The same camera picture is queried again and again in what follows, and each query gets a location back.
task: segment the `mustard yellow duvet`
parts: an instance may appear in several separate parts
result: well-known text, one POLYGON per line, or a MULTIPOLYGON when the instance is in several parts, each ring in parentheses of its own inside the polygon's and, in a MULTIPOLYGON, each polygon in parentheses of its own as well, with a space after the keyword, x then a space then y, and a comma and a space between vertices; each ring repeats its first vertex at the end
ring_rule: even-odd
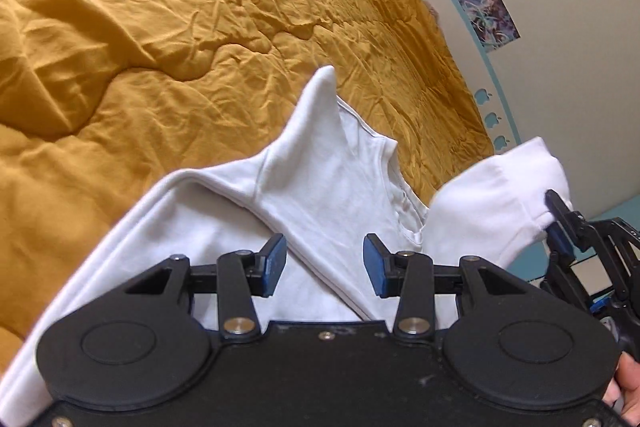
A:
POLYGON ((324 64, 425 202, 492 152, 421 0, 0 0, 0 371, 153 183, 257 153, 324 64))

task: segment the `white shirt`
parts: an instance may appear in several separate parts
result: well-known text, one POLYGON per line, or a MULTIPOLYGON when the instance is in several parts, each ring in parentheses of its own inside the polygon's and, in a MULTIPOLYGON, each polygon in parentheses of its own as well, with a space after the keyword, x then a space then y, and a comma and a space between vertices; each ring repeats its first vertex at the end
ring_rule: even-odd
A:
MULTIPOLYGON (((7 427, 27 424, 50 403, 34 359, 44 330, 171 254, 210 264, 227 251, 257 251, 282 232, 289 254, 276 292, 254 298, 263 328, 271 319, 392 324, 398 299, 374 295, 362 261, 367 233, 392 252, 421 251, 436 264, 474 254, 507 266, 551 223, 544 192, 568 201, 560 164, 535 139, 476 164, 427 208, 402 179, 398 144, 366 125, 335 86, 334 68, 321 68, 283 133, 258 155, 174 172, 129 211, 62 288, 0 382, 7 427)), ((436 304, 438 325, 448 327, 457 316, 452 299, 436 304)), ((196 296, 194 316, 216 329, 216 300, 196 296)))

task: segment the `human hand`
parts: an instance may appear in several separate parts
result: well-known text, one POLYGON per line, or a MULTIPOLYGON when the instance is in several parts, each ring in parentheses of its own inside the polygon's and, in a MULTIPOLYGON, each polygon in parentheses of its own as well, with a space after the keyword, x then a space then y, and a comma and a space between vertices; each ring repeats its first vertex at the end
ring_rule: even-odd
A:
POLYGON ((640 363, 624 351, 618 361, 616 376, 602 399, 611 407, 621 396, 625 400, 622 418, 631 425, 640 425, 640 363))

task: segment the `metal rivet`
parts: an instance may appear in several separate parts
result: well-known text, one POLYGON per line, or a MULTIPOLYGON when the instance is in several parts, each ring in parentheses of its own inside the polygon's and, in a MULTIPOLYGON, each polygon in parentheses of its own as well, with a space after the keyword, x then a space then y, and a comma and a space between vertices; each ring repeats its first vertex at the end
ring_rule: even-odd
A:
POLYGON ((409 317, 398 322, 398 328, 409 335, 420 335, 431 328, 429 321, 420 317, 409 317))
POLYGON ((56 416, 51 420, 51 427, 74 427, 71 420, 65 416, 56 416))
POLYGON ((227 333, 231 333, 233 335, 244 335, 245 333, 249 333, 254 330, 255 322, 246 317, 234 317, 232 319, 227 319, 222 326, 225 328, 227 333))
POLYGON ((332 341, 335 338, 335 333, 333 331, 320 331, 318 338, 321 341, 332 341))

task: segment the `black robotic gripper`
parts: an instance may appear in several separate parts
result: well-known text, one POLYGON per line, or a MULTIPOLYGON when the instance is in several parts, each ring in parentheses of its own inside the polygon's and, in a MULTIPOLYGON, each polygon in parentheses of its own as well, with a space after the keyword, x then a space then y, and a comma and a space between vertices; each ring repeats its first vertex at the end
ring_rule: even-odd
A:
POLYGON ((622 427, 600 400, 620 350, 593 317, 469 255, 434 266, 391 254, 374 234, 364 265, 384 322, 271 322, 252 296, 272 295, 287 246, 215 265, 174 256, 53 324, 38 368, 54 398, 36 427, 622 427), (218 331, 191 316, 217 293, 218 331), (434 296, 460 318, 436 330, 434 296))

